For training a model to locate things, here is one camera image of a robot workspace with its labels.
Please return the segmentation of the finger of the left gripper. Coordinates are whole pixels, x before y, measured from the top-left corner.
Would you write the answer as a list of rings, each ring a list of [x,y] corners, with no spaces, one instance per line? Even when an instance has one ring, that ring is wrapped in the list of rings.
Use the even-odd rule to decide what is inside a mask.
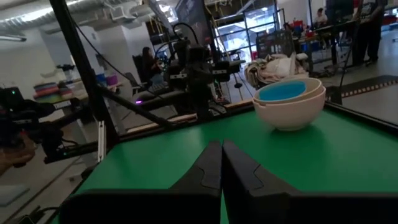
[[[214,94],[211,85],[213,84],[213,75],[210,73],[202,73],[200,76],[201,85],[204,88],[205,95],[210,101],[214,101]]]
[[[187,74],[187,86],[194,102],[200,100],[200,77],[197,72]]]

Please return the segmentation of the black frame post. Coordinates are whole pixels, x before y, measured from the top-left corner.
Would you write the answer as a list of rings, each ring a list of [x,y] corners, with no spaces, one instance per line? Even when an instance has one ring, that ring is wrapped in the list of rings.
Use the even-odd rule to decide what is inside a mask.
[[[104,98],[97,89],[94,70],[86,56],[84,47],[76,31],[75,23],[69,13],[68,6],[65,0],[49,1],[85,86],[93,116],[98,121],[104,121],[105,123],[106,145],[111,149],[119,142],[119,134],[115,130]]]

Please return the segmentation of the orange bowl with blue inside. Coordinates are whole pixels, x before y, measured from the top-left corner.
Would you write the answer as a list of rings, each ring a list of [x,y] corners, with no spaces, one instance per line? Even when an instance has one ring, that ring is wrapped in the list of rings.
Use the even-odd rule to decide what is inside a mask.
[[[306,89],[306,84],[300,80],[273,83],[259,90],[257,98],[261,101],[289,100],[305,93]]]

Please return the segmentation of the black office chair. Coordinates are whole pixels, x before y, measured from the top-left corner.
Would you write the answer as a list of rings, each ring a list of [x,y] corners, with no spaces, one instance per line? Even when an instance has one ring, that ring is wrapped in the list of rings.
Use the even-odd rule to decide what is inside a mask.
[[[124,74],[124,77],[127,78],[132,86],[132,94],[135,95],[136,93],[140,93],[142,91],[145,91],[146,89],[138,84],[136,82],[136,79],[132,75],[132,73],[127,72]]]

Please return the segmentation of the blue container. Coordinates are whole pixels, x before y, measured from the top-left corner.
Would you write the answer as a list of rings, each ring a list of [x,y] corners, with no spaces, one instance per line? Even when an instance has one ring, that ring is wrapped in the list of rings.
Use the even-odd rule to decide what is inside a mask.
[[[96,78],[96,82],[97,84],[101,85],[101,86],[105,86],[107,87],[107,81],[106,81],[106,76],[104,73],[99,73],[95,75]]]

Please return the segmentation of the black diagonal frame strut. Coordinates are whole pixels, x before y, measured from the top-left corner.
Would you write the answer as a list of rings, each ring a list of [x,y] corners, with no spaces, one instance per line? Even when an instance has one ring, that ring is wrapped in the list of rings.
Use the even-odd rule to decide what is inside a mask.
[[[130,101],[125,100],[124,98],[121,98],[120,96],[117,96],[115,93],[113,93],[112,91],[108,90],[105,87],[95,85],[95,90],[98,93],[100,93],[101,96],[105,96],[106,98],[108,98],[112,101],[115,101],[116,103],[120,104],[121,106],[149,119],[150,121],[152,121],[156,124],[159,124],[162,127],[171,128],[174,126],[173,123],[171,123],[170,121],[160,118],[160,117],[144,110],[140,106],[137,106],[137,105],[131,103]]]

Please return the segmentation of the cream bowl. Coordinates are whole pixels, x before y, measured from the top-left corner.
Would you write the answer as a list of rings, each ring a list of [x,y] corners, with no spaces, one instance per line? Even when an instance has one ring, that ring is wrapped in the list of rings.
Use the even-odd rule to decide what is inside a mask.
[[[293,78],[293,79],[288,79],[288,80],[283,80],[280,82],[287,82],[287,81],[292,81],[292,80],[300,80],[303,81],[306,84],[306,91],[305,93],[301,94],[300,96],[297,96],[295,98],[291,98],[289,100],[282,100],[282,101],[261,101],[257,98],[258,91],[263,89],[264,87],[258,89],[258,91],[254,94],[253,100],[260,103],[260,104],[279,104],[279,103],[291,103],[293,101],[298,101],[298,100],[303,100],[304,98],[314,96],[316,93],[321,93],[323,84],[319,79],[316,78]]]

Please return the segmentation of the ceiling tube lamp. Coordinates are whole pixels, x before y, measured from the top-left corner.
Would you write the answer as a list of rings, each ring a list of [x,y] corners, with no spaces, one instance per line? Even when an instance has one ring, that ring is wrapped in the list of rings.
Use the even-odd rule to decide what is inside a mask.
[[[12,42],[25,42],[27,38],[15,35],[0,35],[0,40],[12,41]]]

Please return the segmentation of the aluminium bracket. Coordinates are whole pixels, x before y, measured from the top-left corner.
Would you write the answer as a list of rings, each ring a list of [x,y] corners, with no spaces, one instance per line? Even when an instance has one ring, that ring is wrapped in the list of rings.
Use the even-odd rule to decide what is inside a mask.
[[[100,163],[106,155],[106,125],[104,121],[98,122],[98,150],[97,161]]]

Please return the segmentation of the black mat with yellow dots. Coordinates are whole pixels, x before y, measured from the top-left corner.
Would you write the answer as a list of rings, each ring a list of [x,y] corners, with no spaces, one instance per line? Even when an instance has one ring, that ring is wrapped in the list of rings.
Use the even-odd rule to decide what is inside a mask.
[[[341,97],[347,98],[360,95],[370,91],[380,90],[392,85],[398,85],[398,76],[381,75],[378,77],[368,78],[358,82],[343,85],[341,87]]]

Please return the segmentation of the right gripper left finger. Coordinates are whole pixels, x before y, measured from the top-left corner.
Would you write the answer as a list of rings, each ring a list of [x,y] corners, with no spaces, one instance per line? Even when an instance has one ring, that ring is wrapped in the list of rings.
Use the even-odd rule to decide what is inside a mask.
[[[208,143],[168,189],[93,189],[66,199],[59,224],[220,224],[222,146]]]

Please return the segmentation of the large white bowl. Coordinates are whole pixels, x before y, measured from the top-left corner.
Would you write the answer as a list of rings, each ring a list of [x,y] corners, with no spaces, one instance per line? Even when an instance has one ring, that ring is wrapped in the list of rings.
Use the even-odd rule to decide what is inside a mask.
[[[252,100],[259,119],[280,131],[297,131],[318,118],[325,104],[326,88],[321,87],[315,96],[291,103],[262,106]]]

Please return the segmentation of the pile of beige cloths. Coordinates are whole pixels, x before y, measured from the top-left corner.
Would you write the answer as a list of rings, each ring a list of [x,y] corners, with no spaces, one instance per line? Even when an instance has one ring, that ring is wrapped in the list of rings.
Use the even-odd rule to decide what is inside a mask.
[[[307,78],[308,72],[301,62],[306,61],[305,53],[293,52],[289,57],[285,54],[267,55],[248,63],[244,69],[246,81],[255,89],[292,78]]]

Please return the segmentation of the stack of coloured mats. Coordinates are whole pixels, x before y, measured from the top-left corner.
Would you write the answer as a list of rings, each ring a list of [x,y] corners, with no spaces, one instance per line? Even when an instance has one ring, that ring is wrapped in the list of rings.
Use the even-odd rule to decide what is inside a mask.
[[[56,103],[73,96],[72,90],[64,82],[37,84],[34,91],[33,99],[39,103]]]

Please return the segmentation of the dark hanging banner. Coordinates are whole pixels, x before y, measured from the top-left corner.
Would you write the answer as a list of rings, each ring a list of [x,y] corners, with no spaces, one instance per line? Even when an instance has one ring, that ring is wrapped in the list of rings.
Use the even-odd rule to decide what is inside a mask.
[[[175,11],[178,22],[186,23],[193,29],[200,45],[210,48],[215,46],[205,0],[179,0]]]

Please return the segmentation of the black control device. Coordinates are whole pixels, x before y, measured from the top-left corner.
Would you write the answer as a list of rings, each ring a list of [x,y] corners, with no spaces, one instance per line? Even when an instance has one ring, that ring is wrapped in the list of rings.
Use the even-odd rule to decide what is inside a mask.
[[[23,143],[19,135],[26,134],[43,147],[47,157],[62,155],[65,118],[40,120],[54,112],[53,104],[26,100],[17,87],[0,87],[0,146],[16,148]]]

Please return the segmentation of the person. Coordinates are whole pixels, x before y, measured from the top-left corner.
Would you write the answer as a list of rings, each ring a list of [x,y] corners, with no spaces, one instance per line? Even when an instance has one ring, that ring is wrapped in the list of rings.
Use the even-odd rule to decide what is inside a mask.
[[[327,25],[328,18],[327,15],[324,13],[323,8],[319,8],[317,10],[317,16],[315,17],[315,20],[313,22],[315,27],[322,27]]]
[[[159,61],[153,56],[149,47],[142,49],[143,77],[144,81],[151,85],[162,85],[164,79]]]
[[[360,20],[353,47],[353,65],[376,63],[387,0],[359,0],[354,20]]]

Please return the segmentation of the person's hand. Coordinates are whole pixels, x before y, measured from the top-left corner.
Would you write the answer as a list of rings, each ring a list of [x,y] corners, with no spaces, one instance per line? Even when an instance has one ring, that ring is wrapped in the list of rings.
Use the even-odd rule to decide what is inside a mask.
[[[23,143],[16,148],[0,146],[0,176],[17,164],[24,165],[35,156],[35,143],[26,135],[20,134]]]

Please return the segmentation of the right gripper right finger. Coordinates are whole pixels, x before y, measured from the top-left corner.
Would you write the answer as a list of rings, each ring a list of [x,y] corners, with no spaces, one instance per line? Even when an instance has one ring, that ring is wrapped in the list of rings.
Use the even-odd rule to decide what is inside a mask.
[[[398,224],[398,194],[303,192],[239,149],[222,145],[229,224]]]

